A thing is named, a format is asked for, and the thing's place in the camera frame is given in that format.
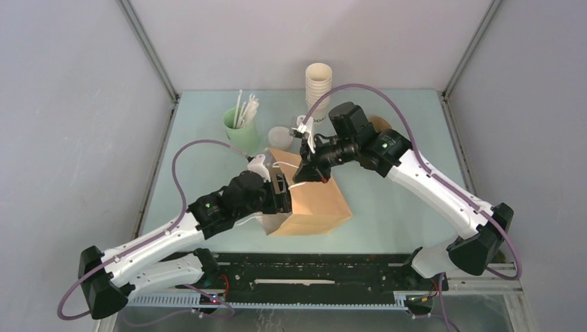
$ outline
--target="table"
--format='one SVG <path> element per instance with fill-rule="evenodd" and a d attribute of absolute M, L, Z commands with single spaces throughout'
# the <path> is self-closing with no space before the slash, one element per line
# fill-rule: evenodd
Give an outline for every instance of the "table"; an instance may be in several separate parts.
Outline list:
<path fill-rule="evenodd" d="M 278 125 L 289 126 L 291 118 L 307 111 L 303 90 L 245 91 L 260 100 L 255 119 L 261 136 L 259 151 L 268 145 L 267 133 Z M 405 114 L 418 143 L 428 160 L 457 184 L 464 185 L 449 129 L 438 94 L 434 90 L 385 90 Z M 146 210 L 142 234 L 173 219 L 180 210 L 179 195 L 172 182 L 171 160 L 187 142 L 202 138 L 228 141 L 222 127 L 222 116 L 234 107 L 237 91 L 188 91 L 181 95 L 161 168 Z M 346 90 L 332 96 L 330 106 L 352 101 L 363 107 L 367 116 L 382 116 L 400 133 L 406 135 L 399 118 L 389 105 L 370 91 Z M 316 126 L 319 133 L 334 134 L 326 119 Z M 295 142 L 291 152 L 299 150 Z M 188 202 L 218 190 L 246 167 L 246 160 L 218 145 L 196 145 L 178 160 L 179 181 Z M 326 235 L 306 237 L 266 236 L 256 222 L 248 222 L 236 230 L 221 233 L 194 248 L 215 252 L 278 253 L 404 253 L 420 246 L 432 246 L 455 233 L 451 226 L 431 207 L 399 185 L 385 181 L 358 163 L 334 167 L 338 183 L 353 217 Z"/>

